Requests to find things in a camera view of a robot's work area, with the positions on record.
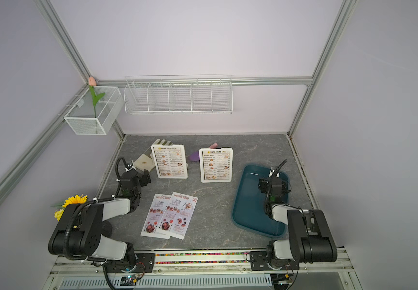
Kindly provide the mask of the teal plastic tray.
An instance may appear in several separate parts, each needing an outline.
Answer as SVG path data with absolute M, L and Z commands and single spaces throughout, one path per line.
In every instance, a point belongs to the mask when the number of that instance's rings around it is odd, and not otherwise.
M 274 221 L 264 212 L 265 194 L 258 187 L 259 181 L 269 178 L 270 168 L 248 164 L 243 169 L 241 180 L 234 200 L 232 221 L 249 232 L 280 238 L 286 232 L 284 223 Z

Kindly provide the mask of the red special menu sheet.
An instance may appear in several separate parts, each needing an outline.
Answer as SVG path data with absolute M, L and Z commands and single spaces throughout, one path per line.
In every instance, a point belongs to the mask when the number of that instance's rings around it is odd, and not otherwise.
M 171 195 L 155 194 L 152 205 L 148 211 L 144 226 L 141 230 L 141 236 L 170 239 L 167 231 L 171 227 L 171 219 L 164 219 L 165 211 L 168 209 Z

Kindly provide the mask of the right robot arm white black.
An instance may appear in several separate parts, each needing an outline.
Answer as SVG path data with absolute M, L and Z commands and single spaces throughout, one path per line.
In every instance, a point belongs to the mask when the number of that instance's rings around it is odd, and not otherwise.
M 263 210 L 267 217 L 284 224 L 288 237 L 272 240 L 266 249 L 266 261 L 271 266 L 282 263 L 335 262 L 338 250 L 322 210 L 304 210 L 288 204 L 283 198 L 290 193 L 288 182 L 280 178 L 280 170 L 287 163 L 283 160 L 262 178 L 258 188 L 265 194 Z

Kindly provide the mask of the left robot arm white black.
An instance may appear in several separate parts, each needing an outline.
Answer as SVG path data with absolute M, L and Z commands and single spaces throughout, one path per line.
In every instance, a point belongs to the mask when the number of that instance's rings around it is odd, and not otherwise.
M 87 261 L 116 272 L 133 272 L 139 265 L 134 246 L 112 239 L 110 219 L 134 212 L 142 188 L 152 182 L 149 170 L 119 157 L 114 168 L 118 186 L 109 198 L 68 204 L 48 241 L 51 255 Z

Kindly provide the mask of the purple pink spoon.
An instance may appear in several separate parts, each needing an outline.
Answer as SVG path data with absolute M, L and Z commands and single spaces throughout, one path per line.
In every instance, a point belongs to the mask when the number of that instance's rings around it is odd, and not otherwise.
M 218 146 L 218 144 L 217 143 L 213 143 L 211 146 L 209 146 L 209 148 L 210 149 L 215 149 L 216 147 Z M 191 161 L 191 162 L 198 162 L 199 160 L 200 160 L 200 157 L 199 157 L 199 151 L 195 151 L 195 152 L 193 152 L 189 157 L 188 157 L 188 159 Z

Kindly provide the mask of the pink artificial tulip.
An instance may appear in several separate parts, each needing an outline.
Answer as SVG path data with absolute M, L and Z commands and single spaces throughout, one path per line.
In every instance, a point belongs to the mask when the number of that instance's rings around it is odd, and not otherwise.
M 92 105 L 94 107 L 94 116 L 95 116 L 95 118 L 97 118 L 96 106 L 97 106 L 98 102 L 105 96 L 105 93 L 97 94 L 95 92 L 94 88 L 96 87 L 97 82 L 93 77 L 88 78 L 88 85 L 89 85 L 89 92 L 90 92 L 91 98 L 92 98 Z

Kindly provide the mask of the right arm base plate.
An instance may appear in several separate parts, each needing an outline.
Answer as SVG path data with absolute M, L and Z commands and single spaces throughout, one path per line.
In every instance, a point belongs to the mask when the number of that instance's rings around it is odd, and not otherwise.
M 253 271 L 296 271 L 299 269 L 294 260 L 277 259 L 267 251 L 250 251 L 245 254 L 245 260 L 250 263 Z

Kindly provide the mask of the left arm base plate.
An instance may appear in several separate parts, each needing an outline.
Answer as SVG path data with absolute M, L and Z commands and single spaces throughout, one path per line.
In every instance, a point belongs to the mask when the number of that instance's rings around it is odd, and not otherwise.
M 110 261 L 106 263 L 108 274 L 151 273 L 155 264 L 155 253 L 135 252 L 130 261 Z

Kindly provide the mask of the white mesh wall basket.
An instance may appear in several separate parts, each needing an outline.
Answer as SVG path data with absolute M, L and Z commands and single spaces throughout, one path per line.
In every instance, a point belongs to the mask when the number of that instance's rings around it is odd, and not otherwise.
M 117 87 L 95 87 L 95 92 L 105 93 L 96 106 L 97 118 L 89 87 L 64 116 L 64 120 L 77 135 L 107 135 L 124 106 L 124 97 Z

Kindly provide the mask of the aluminium front rail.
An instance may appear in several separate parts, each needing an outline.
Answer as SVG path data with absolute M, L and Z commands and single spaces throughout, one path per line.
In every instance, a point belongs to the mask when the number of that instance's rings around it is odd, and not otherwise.
M 350 258 L 343 248 L 335 262 L 268 264 L 255 249 L 144 250 L 132 273 L 104 274 L 91 262 L 58 257 L 45 290 L 360 290 Z

